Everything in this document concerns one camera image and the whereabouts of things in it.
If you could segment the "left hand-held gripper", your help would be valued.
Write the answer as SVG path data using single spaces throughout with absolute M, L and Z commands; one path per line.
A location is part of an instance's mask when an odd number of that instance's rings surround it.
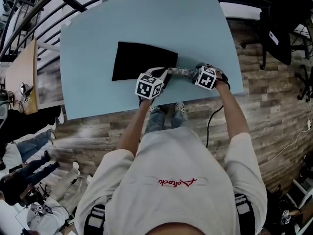
M 135 94 L 144 99 L 154 99 L 166 88 L 172 75 L 164 67 L 148 69 L 136 82 Z

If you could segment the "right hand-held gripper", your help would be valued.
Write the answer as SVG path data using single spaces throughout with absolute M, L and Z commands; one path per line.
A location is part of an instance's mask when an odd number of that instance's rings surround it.
M 207 63 L 197 64 L 196 69 L 198 72 L 191 76 L 192 84 L 209 91 L 215 87 L 215 82 L 218 79 L 217 72 L 223 74 L 222 70 Z

